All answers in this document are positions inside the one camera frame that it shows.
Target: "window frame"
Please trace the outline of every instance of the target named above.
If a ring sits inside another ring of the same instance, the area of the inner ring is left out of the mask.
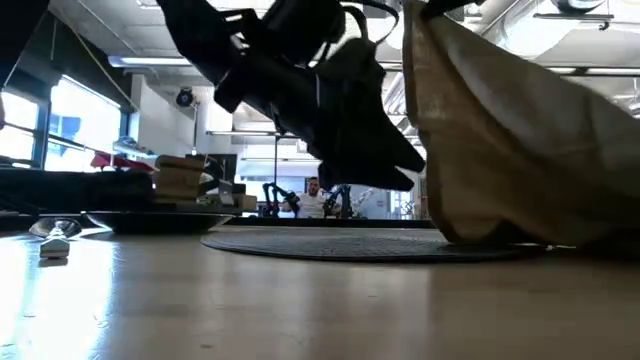
[[[84,91],[87,91],[93,95],[96,95],[98,97],[100,97],[101,99],[105,100],[106,103],[108,103],[109,105],[114,106],[116,109],[118,109],[118,111],[120,112],[120,118],[119,120],[119,125],[120,125],[120,130],[118,133],[118,136],[126,136],[129,133],[129,122],[130,122],[130,114],[125,113],[122,110],[122,106],[120,106],[117,102],[109,99],[108,97],[100,94],[99,92],[91,89],[89,86],[73,79],[72,77],[68,76],[68,75],[63,75],[60,80],[65,79],[71,83],[73,83],[74,85],[77,85],[79,88],[81,88]],[[51,90],[53,89],[55,85],[52,85],[51,87],[49,87],[49,94],[51,94]],[[1,90],[1,92],[6,92],[18,97],[21,97],[25,100],[28,100],[34,104],[36,104],[38,106],[38,112],[37,112],[37,119],[36,119],[36,125],[34,129],[29,129],[29,128],[25,128],[23,126],[20,125],[15,125],[12,123],[6,123],[6,127],[9,128],[14,128],[17,129],[21,132],[25,132],[28,133],[29,135],[33,136],[34,142],[33,142],[33,148],[31,151],[31,158],[27,159],[26,161],[29,161],[31,164],[31,168],[34,169],[44,169],[45,168],[45,163],[47,160],[47,152],[48,152],[48,146],[49,146],[49,141],[53,141],[56,144],[60,144],[62,146],[66,146],[68,148],[72,148],[72,149],[76,149],[76,150],[90,150],[90,151],[102,151],[102,150],[96,150],[93,149],[90,146],[87,146],[85,144],[81,144],[78,143],[76,141],[73,140],[69,140],[69,139],[65,139],[61,136],[57,136],[54,134],[49,134],[49,128],[51,125],[51,108],[52,108],[52,103],[51,103],[51,96],[49,95],[48,99],[43,99],[39,96],[35,96],[33,94],[30,94],[29,92],[23,91],[23,90],[19,90],[15,87],[12,87],[11,85],[3,88]]]

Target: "beige fabric bag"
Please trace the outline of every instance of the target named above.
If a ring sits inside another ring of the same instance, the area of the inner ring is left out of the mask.
[[[447,239],[582,245],[640,229],[640,121],[446,17],[423,21],[423,6],[405,3],[407,108]]]

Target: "black cable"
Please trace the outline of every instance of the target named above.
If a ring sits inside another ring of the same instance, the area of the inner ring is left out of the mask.
[[[400,14],[398,14],[398,11],[396,11],[396,9],[392,8],[389,5],[378,3],[378,2],[375,2],[373,0],[344,0],[344,1],[340,1],[340,2],[341,3],[349,3],[349,4],[360,4],[360,5],[364,5],[364,6],[371,6],[371,7],[374,7],[376,9],[379,9],[379,10],[382,10],[382,11],[386,11],[389,14],[391,14],[391,16],[393,16],[393,18],[395,19],[395,22],[393,23],[393,26],[391,27],[391,30],[389,30],[389,32],[385,36],[380,38],[378,41],[375,41],[374,43],[376,45],[382,44],[382,42],[384,42],[389,37],[389,35],[391,35],[393,30],[396,28],[396,26],[398,26],[398,23],[400,23]]]
[[[367,17],[364,16],[362,11],[354,6],[343,6],[342,9],[347,14],[351,15],[358,23],[358,28],[362,34],[362,38],[369,40],[369,29],[367,28]]]

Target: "wooden table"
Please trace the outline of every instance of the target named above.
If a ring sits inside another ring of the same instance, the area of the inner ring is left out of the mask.
[[[639,267],[305,262],[198,240],[88,234],[52,264],[0,239],[0,358],[640,358]]]

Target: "metal object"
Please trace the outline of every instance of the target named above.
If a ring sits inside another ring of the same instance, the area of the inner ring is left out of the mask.
[[[78,235],[82,226],[73,219],[42,218],[38,220],[29,232],[46,241],[40,245],[40,258],[59,259],[69,256],[71,246],[68,238]]]

